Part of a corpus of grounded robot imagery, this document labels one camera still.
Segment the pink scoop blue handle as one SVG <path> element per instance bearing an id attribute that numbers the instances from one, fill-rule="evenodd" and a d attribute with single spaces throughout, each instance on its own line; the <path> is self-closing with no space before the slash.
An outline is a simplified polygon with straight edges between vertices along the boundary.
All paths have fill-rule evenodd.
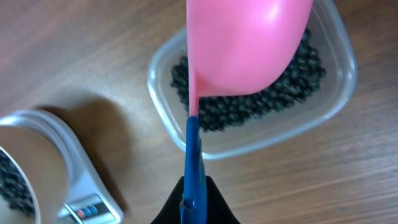
<path id="1" fill-rule="evenodd" d="M 312 0 L 188 0 L 188 119 L 182 223 L 205 223 L 199 100 L 248 95 L 275 82 L 297 50 Z"/>

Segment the pile of black beans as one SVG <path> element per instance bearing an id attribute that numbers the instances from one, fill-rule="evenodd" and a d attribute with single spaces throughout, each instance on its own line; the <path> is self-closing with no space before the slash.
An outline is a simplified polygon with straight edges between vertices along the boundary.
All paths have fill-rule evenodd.
<path id="1" fill-rule="evenodd" d="M 204 132 L 224 131 L 242 126 L 250 119 L 262 118 L 304 103 L 320 89 L 326 76 L 319 50 L 310 45 L 306 28 L 298 49 L 282 75 L 269 87 L 242 96 L 211 96 L 199 100 L 198 122 Z"/>

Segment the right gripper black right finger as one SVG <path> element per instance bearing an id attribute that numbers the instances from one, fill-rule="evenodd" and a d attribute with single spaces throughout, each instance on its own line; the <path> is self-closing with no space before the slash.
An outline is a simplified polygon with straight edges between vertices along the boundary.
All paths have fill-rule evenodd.
<path id="1" fill-rule="evenodd" d="M 206 176 L 207 224 L 240 224 L 210 176 Z"/>

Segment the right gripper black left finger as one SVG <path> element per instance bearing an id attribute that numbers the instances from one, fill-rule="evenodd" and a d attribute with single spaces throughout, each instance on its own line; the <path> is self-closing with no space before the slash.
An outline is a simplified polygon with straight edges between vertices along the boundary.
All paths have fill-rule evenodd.
<path id="1" fill-rule="evenodd" d="M 179 178 L 164 206 L 151 224 L 181 224 L 180 202 L 183 195 L 183 181 L 184 177 Z"/>

